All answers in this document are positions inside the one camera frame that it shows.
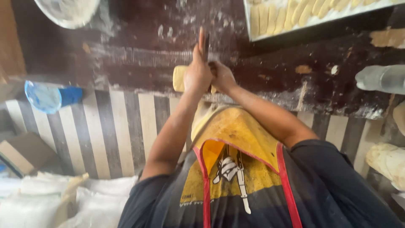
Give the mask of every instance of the hand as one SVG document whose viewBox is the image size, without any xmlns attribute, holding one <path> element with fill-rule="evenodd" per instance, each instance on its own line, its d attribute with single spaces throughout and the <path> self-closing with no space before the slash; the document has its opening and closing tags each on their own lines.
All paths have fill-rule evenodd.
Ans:
<svg viewBox="0 0 405 228">
<path fill-rule="evenodd" d="M 196 44 L 193 51 L 193 61 L 184 73 L 184 92 L 195 93 L 202 97 L 211 85 L 212 79 L 213 75 L 208 63 L 204 62 L 198 44 Z"/>
<path fill-rule="evenodd" d="M 217 71 L 217 77 L 214 77 L 212 81 L 212 85 L 216 89 L 224 94 L 228 94 L 232 88 L 238 86 L 232 71 L 227 66 L 219 61 L 211 62 L 210 65 L 213 65 Z"/>
</svg>

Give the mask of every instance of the t-shirt sleeve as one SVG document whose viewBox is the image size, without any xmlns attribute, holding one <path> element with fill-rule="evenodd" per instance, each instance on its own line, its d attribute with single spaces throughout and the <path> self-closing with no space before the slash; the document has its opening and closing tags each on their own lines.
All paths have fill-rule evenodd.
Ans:
<svg viewBox="0 0 405 228">
<path fill-rule="evenodd" d="M 165 188 L 170 175 L 159 175 L 137 183 L 122 211 L 118 228 L 144 227 L 153 212 L 159 194 Z"/>
<path fill-rule="evenodd" d="M 351 222 L 366 219 L 376 227 L 401 227 L 396 215 L 358 174 L 345 154 L 331 143 L 305 140 L 291 148 L 291 155 L 315 171 Z"/>
</svg>

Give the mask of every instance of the white bowl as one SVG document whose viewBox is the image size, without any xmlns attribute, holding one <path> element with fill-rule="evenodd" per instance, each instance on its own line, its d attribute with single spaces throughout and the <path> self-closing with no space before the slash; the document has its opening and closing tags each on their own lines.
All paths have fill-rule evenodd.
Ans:
<svg viewBox="0 0 405 228">
<path fill-rule="evenodd" d="M 85 26 L 96 13 L 100 0 L 35 0 L 55 24 L 69 29 Z"/>
</svg>

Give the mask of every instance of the striped wall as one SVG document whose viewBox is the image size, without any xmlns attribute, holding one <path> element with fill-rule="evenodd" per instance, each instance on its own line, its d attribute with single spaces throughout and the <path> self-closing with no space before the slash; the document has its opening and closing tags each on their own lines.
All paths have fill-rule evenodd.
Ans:
<svg viewBox="0 0 405 228">
<path fill-rule="evenodd" d="M 88 172 L 92 178 L 112 179 L 132 176 L 145 164 L 178 102 L 149 94 L 86 90 L 81 103 L 56 114 L 39 112 L 26 100 L 7 101 L 6 108 L 17 133 L 35 132 L 58 153 L 65 174 Z M 367 175 L 365 154 L 378 140 L 382 121 L 294 114 L 321 139 L 347 154 L 356 171 Z M 183 151 L 190 145 L 189 133 Z"/>
</svg>

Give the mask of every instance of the dark wooden work table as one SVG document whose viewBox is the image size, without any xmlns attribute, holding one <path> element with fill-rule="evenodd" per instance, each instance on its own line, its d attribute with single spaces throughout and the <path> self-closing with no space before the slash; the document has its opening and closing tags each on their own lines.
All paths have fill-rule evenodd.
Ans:
<svg viewBox="0 0 405 228">
<path fill-rule="evenodd" d="M 173 68 L 190 63 L 204 26 L 209 59 L 228 65 L 242 87 L 288 110 L 382 118 L 394 96 L 359 90 L 354 77 L 365 66 L 405 62 L 405 49 L 375 47 L 369 37 L 405 27 L 404 5 L 254 43 L 242 0 L 101 0 L 90 24 L 78 30 L 51 22 L 34 0 L 12 6 L 26 79 L 37 82 L 179 96 Z M 297 73 L 301 65 L 311 70 Z M 205 99 L 232 102 L 218 93 Z"/>
</svg>

